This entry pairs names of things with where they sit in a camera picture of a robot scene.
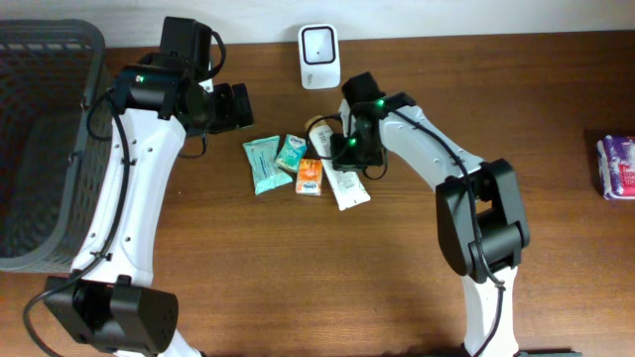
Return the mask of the white tube with tan cap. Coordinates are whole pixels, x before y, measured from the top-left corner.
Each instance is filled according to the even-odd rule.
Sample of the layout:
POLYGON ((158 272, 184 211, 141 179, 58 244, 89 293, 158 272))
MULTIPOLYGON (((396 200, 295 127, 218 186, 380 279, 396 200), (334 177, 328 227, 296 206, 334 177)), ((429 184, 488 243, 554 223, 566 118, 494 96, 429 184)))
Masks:
POLYGON ((326 123, 326 119, 320 116, 313 117, 306 123, 306 128, 309 130, 311 145, 321 158, 338 209, 343 211, 370 201, 371 197, 356 172, 337 171, 333 168, 332 160, 325 159, 334 156, 330 144, 333 130, 326 123))

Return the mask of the orange Kleenex tissue pack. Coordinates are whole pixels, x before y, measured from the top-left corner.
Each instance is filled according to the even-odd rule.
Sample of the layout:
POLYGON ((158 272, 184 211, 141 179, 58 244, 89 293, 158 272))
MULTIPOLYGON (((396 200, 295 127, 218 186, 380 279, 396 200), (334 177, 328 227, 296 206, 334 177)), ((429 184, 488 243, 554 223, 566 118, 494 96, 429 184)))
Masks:
POLYGON ((296 193, 321 195, 322 162, 315 159, 302 159, 297 174, 296 193))

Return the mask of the teal Kleenex tissue pack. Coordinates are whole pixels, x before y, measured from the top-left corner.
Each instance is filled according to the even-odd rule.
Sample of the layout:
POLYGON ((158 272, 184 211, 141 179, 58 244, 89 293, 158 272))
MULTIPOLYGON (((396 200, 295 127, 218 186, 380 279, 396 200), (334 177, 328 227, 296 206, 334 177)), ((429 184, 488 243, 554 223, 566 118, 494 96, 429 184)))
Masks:
POLYGON ((288 134, 275 159, 275 164, 283 170, 296 173, 306 151, 307 141, 304 138, 288 134))

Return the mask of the mint toilet wipes pack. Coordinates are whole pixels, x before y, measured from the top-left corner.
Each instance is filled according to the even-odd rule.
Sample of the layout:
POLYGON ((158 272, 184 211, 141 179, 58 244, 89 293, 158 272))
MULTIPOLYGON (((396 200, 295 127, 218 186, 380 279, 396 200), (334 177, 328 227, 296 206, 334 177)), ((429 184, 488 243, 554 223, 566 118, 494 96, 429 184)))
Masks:
POLYGON ((279 136, 257 139, 243 144, 252 170, 256 195, 293 181, 289 174, 275 164, 279 144, 279 136))

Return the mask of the red purple tissue pack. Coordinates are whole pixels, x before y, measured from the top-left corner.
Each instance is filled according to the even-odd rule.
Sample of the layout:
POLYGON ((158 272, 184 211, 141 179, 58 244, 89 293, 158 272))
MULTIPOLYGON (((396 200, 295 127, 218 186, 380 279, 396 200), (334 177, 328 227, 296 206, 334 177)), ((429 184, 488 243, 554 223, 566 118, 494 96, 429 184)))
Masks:
POLYGON ((634 199, 634 137, 606 135, 596 143, 602 195, 634 199))

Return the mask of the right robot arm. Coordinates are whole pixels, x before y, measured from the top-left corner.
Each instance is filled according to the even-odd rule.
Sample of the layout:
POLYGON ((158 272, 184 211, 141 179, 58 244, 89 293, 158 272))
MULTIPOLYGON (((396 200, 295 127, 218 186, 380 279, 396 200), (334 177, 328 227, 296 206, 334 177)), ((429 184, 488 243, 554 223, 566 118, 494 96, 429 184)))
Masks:
POLYGON ((342 100, 346 160, 341 171, 371 166, 392 152, 433 189, 439 245, 460 277, 466 310, 462 348, 468 356, 517 356, 513 288, 530 241, 516 174, 499 159, 472 155, 439 130, 404 92, 342 100))

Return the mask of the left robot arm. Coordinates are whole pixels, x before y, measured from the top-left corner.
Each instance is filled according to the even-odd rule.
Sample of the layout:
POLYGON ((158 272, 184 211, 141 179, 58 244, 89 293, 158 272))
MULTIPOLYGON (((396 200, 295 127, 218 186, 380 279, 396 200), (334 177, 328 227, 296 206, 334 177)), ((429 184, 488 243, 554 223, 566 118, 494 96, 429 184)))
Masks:
POLYGON ((68 335, 116 356, 197 356, 175 294, 154 290, 154 241, 186 138, 253 124, 245 84, 206 88, 187 69, 130 64, 104 94, 113 132, 92 222, 67 278, 41 299, 68 335))

